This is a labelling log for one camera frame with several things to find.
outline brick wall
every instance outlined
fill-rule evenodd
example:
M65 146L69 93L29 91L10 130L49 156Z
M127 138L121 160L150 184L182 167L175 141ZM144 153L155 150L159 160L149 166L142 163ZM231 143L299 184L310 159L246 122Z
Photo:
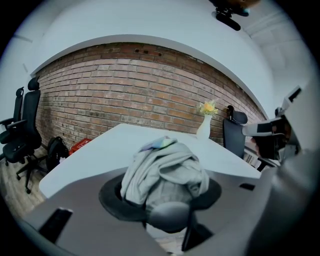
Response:
M37 73L41 98L36 125L44 144L61 136L70 147L120 123L196 133L199 102L217 99L210 138L223 143L226 107L263 114L215 68L184 53L138 43L102 44L70 53Z

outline gray panel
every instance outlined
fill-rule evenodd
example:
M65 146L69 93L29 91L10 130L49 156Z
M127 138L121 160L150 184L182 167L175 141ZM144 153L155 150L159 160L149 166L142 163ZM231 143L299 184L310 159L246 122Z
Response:
M99 201L99 191L108 180L127 168L75 181L36 207L25 220L36 230L59 207L73 214L56 244L76 255L166 255L140 222L120 221L110 215ZM222 186L221 198L208 210L196 212L198 222L216 233L243 210L252 194L239 188L257 180L208 171Z

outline white wall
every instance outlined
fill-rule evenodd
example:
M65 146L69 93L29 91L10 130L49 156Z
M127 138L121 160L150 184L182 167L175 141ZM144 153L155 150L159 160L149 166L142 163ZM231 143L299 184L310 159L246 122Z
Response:
M86 0L58 16L26 65L36 72L67 53L96 44L156 44L222 71L273 117L269 66L248 35L217 21L213 10L208 0Z
M12 118L16 90L25 87L31 79L26 62L33 58L39 43L50 24L62 9L53 2L40 5L17 29L0 60L0 120Z
M304 89L318 75L318 67L315 62L309 65L292 63L287 69L279 69L273 72L274 77L274 109L281 107L284 97L294 88L300 86Z

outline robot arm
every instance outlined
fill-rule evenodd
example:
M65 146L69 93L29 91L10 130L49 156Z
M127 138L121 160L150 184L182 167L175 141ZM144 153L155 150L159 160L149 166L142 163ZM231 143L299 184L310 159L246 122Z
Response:
M284 98L282 107L275 110L275 118L243 127L242 133L255 139L263 158L282 162L299 152L299 143L286 118L286 111L302 92L297 86Z

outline white ceiling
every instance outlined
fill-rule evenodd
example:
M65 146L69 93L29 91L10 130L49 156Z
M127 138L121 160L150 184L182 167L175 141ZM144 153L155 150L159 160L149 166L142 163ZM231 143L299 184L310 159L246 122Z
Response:
M261 48L274 71L291 66L309 66L312 57L295 25L287 14L271 0L262 0L250 10L248 17L233 15L242 29Z

